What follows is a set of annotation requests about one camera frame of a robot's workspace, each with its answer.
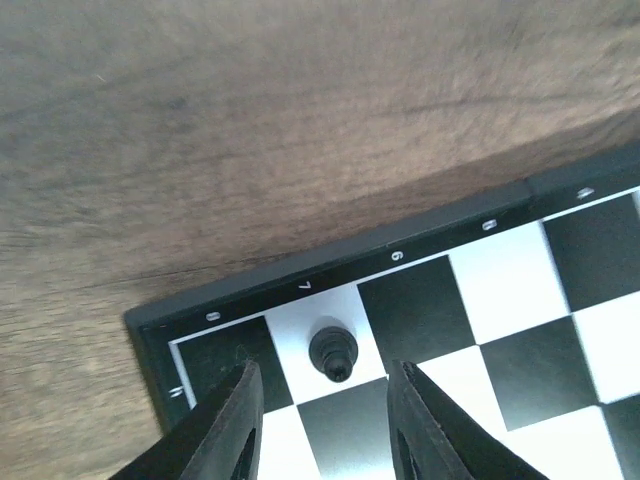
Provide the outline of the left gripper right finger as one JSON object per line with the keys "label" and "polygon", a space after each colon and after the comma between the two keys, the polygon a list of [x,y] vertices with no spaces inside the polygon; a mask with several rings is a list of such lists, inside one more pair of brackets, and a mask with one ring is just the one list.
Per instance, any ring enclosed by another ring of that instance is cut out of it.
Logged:
{"label": "left gripper right finger", "polygon": [[416,364],[395,360],[387,410],[398,479],[543,479],[489,434]]}

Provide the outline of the black pawn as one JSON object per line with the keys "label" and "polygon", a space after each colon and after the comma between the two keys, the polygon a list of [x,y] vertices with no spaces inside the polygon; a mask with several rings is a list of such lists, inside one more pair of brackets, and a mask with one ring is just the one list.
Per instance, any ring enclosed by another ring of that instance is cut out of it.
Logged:
{"label": "black pawn", "polygon": [[339,326],[320,329],[309,345],[312,365],[334,383],[345,382],[351,377],[358,354],[355,337]]}

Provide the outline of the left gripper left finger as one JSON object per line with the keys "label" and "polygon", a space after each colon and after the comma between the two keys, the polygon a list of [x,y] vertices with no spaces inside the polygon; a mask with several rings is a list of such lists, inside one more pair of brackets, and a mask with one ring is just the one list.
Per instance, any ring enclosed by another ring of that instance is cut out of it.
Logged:
{"label": "left gripper left finger", "polygon": [[263,414],[259,365],[237,365],[178,425],[112,477],[255,479]]}

